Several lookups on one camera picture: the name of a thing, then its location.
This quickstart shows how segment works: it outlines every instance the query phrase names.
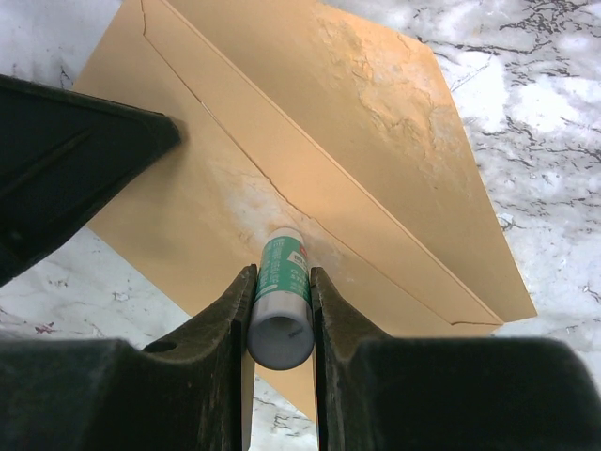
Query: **glue stick cap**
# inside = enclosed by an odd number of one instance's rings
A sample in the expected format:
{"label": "glue stick cap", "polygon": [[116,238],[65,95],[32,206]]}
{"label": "glue stick cap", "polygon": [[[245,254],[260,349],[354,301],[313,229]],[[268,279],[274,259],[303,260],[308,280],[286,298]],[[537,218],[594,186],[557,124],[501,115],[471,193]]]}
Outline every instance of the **glue stick cap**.
{"label": "glue stick cap", "polygon": [[309,274],[304,240],[291,228],[268,238],[248,330],[248,349],[260,365],[291,369],[309,358],[311,325]]}

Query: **black plastic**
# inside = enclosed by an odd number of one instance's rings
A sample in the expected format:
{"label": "black plastic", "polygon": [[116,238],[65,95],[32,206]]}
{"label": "black plastic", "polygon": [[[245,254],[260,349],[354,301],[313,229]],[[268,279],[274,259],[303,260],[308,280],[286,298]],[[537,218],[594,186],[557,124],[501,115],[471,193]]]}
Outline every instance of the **black plastic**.
{"label": "black plastic", "polygon": [[400,339],[313,270],[319,449],[601,450],[601,402],[560,342]]}
{"label": "black plastic", "polygon": [[248,449],[255,287],[250,266],[142,351],[114,339],[0,341],[0,449]]}
{"label": "black plastic", "polygon": [[0,286],[179,141],[161,114],[0,76]]}

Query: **white cap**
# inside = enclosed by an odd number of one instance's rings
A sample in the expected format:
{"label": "white cap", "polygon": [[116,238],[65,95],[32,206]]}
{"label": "white cap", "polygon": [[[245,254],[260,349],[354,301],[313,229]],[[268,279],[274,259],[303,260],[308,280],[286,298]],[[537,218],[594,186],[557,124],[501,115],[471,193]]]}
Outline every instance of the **white cap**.
{"label": "white cap", "polygon": [[298,231],[296,231],[294,228],[290,228],[290,227],[282,227],[282,228],[278,228],[277,230],[274,230],[271,233],[271,235],[268,236],[267,242],[270,242],[271,240],[275,240],[276,238],[280,238],[280,237],[294,238],[295,240],[300,241],[300,244],[302,244],[304,246],[304,239],[302,238],[302,235]]}
{"label": "white cap", "polygon": [[248,328],[248,350],[269,369],[291,369],[313,352],[309,304],[298,294],[274,291],[259,299]]}

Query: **clamp jaw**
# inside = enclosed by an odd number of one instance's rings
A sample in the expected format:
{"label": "clamp jaw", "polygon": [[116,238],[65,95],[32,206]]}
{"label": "clamp jaw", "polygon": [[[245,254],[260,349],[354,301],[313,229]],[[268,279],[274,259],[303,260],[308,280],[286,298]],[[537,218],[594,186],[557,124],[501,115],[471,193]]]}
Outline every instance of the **clamp jaw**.
{"label": "clamp jaw", "polygon": [[[246,450],[256,266],[172,333],[0,343],[0,448]],[[312,271],[319,449],[596,450],[583,364],[544,339],[400,339]]]}

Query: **envelope flap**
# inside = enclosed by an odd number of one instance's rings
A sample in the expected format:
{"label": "envelope flap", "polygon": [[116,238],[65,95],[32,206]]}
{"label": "envelope flap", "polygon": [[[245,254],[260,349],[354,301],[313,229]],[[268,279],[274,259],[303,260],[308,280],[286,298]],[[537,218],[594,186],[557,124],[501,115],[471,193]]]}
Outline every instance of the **envelope flap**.
{"label": "envelope flap", "polygon": [[147,41],[287,202],[448,322],[501,323],[176,11],[143,5]]}
{"label": "envelope flap", "polygon": [[503,320],[535,314],[432,52],[313,0],[170,0]]}

